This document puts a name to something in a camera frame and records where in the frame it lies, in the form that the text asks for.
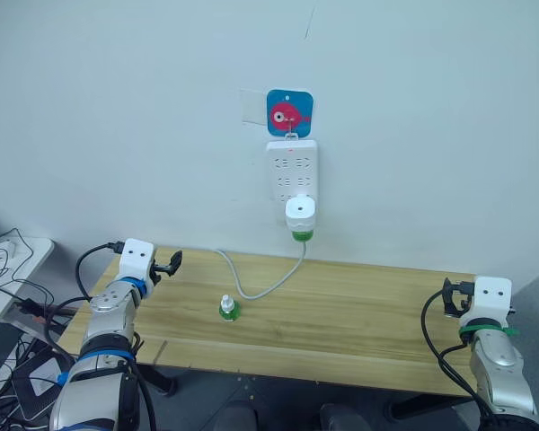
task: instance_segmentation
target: white wall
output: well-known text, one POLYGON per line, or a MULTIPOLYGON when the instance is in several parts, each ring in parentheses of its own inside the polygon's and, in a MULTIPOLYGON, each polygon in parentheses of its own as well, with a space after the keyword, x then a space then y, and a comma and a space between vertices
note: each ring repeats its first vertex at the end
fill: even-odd
POLYGON ((539 274, 539 0, 0 1, 0 230, 59 296, 128 236, 297 255, 240 88, 314 95, 309 257, 539 274))

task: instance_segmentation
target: gray cable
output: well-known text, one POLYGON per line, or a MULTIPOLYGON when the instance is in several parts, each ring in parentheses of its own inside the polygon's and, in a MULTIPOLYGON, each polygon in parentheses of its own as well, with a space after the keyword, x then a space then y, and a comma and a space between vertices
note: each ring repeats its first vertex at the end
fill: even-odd
POLYGON ((252 301, 254 299, 260 299, 263 296, 267 295, 269 292, 272 292, 272 291, 276 290, 278 287, 283 285, 287 281, 287 279, 290 278, 297 271, 299 266, 304 261, 305 252, 307 250, 307 246, 305 245, 305 242, 302 242, 302 245, 303 245, 302 255, 299 257, 299 260, 297 261, 295 266, 293 268, 291 268, 291 270, 285 276, 283 276, 275 285, 273 285, 272 287, 268 287, 266 290, 264 290, 263 292, 261 292, 261 293, 259 293, 257 295, 248 295, 242 290, 242 283, 240 282, 240 278, 237 275, 237 270, 235 269, 235 265, 234 265, 234 262, 232 261, 232 259, 221 250, 214 250, 214 251, 217 254, 220 254, 225 259, 227 264, 230 266, 232 274, 234 275, 235 287, 237 287, 237 291, 242 296, 242 298, 249 299, 249 300, 252 301))

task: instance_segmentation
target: white bottle cap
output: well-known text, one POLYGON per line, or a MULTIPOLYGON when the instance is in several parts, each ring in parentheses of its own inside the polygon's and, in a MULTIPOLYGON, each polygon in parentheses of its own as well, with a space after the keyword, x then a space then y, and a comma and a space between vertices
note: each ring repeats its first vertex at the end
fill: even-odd
POLYGON ((222 296, 222 311, 231 312, 234 309, 234 298, 230 295, 222 296))

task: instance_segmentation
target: wooden table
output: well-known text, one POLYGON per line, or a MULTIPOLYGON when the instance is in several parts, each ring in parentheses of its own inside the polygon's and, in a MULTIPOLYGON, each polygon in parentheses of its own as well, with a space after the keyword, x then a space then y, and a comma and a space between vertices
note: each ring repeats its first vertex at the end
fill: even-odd
MULTIPOLYGON (((157 262, 174 249, 161 248, 157 262)), ((262 374, 319 382, 420 391, 465 393, 437 366, 421 334, 420 311, 445 277, 469 274, 308 260, 282 287, 256 301, 238 295, 224 259, 212 251, 184 250, 181 269, 163 277, 138 309, 136 330, 146 341, 140 363, 262 374), (218 306, 231 294, 241 317, 223 321, 218 306)), ((293 259, 231 253, 243 289, 252 295, 273 284, 293 259)), ((94 292, 118 272, 117 257, 94 292)), ((77 354, 90 316, 84 304, 60 344, 77 354)), ((437 348, 459 344, 458 322, 436 300, 428 313, 437 348)), ((469 349, 448 356, 474 386, 469 349)))

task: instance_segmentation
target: table leg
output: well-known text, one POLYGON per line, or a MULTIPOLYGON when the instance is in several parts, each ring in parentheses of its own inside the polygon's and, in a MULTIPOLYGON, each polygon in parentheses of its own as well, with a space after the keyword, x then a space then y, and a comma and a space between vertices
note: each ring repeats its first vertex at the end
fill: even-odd
POLYGON ((178 390, 178 381, 175 377, 166 377, 155 369, 153 365, 138 364, 137 368, 146 380, 159 389, 166 397, 171 397, 178 390))
POLYGON ((406 401, 388 404, 385 414, 390 419, 401 420, 469 401, 472 399, 468 397, 421 394, 406 401))

